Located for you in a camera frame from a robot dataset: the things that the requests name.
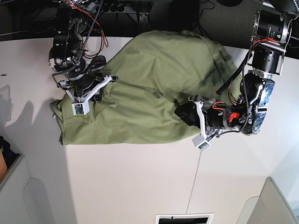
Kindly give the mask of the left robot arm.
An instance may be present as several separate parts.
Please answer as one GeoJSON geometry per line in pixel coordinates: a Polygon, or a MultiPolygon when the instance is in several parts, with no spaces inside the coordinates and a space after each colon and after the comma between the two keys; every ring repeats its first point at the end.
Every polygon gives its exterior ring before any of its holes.
{"type": "Polygon", "coordinates": [[[273,75],[279,75],[292,22],[299,16],[296,0],[264,0],[256,13],[249,51],[234,74],[217,90],[229,91],[238,75],[240,95],[228,93],[229,103],[201,96],[190,97],[175,114],[190,126],[200,129],[204,141],[226,133],[245,135],[259,132],[274,88],[273,75]]]}

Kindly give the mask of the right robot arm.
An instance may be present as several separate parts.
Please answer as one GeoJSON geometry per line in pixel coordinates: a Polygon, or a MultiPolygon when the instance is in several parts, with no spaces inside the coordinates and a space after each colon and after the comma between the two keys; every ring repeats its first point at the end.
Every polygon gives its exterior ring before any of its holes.
{"type": "Polygon", "coordinates": [[[49,52],[49,66],[57,88],[65,91],[74,104],[100,100],[101,88],[116,81],[111,71],[101,71],[106,59],[100,53],[107,39],[99,23],[105,2],[96,0],[61,0],[55,17],[53,46],[49,52]],[[101,43],[97,53],[87,53],[87,42],[95,31],[101,43]]]}

